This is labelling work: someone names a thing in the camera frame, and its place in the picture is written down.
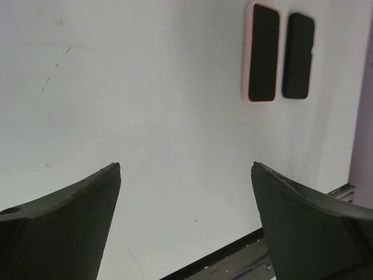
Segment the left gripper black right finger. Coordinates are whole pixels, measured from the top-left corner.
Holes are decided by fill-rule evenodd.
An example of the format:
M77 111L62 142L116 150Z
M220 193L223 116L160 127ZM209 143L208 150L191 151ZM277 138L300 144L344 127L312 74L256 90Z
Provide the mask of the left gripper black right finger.
M372 210L255 162L251 180L277 279L372 279Z

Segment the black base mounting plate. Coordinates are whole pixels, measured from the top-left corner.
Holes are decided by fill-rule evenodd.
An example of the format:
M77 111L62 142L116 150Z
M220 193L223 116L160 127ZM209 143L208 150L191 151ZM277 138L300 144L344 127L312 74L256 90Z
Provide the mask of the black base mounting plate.
M197 274L198 272L204 270L205 267L215 265L219 261L225 259L226 257L233 255L234 253L245 248L246 246L249 246L263 238L264 238L264 232L263 232L263 228L261 227L249 233L248 235L204 256L203 258L163 277L161 280L187 279Z

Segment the pink phone case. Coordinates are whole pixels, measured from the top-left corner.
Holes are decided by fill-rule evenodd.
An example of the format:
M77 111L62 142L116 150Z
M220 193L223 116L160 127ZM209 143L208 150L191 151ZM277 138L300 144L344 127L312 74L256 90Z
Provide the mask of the pink phone case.
M242 78L241 78L241 97L243 100L249 103L263 103L263 102L252 102L248 97L248 89L249 89L249 74L250 74L250 66L251 66L251 47L252 47L252 29L253 29L253 12L254 12L254 5L260 4L263 6L267 6L268 8L274 9L278 11L276 8L269 6L266 3L254 1L249 3L245 10L245 26L244 26L244 45L243 45L243 60L242 60Z

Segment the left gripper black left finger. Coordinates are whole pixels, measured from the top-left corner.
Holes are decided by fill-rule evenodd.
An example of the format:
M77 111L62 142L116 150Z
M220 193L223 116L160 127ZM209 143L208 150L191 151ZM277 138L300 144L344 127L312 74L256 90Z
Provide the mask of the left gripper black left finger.
M120 188L112 163L1 211L1 279L96 279Z

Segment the black phone case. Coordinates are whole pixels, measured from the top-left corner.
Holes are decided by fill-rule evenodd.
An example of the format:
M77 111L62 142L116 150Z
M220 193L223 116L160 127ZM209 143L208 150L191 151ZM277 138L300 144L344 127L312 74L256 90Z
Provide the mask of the black phone case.
M315 22L299 12L288 16L282 94L288 99L306 99L314 46Z

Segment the aluminium front rail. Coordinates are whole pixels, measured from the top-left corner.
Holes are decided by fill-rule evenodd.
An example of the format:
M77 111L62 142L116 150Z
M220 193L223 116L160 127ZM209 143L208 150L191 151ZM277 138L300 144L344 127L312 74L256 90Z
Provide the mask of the aluminium front rail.
M355 186L345 184L328 193L329 196L344 202L352 203L354 199Z

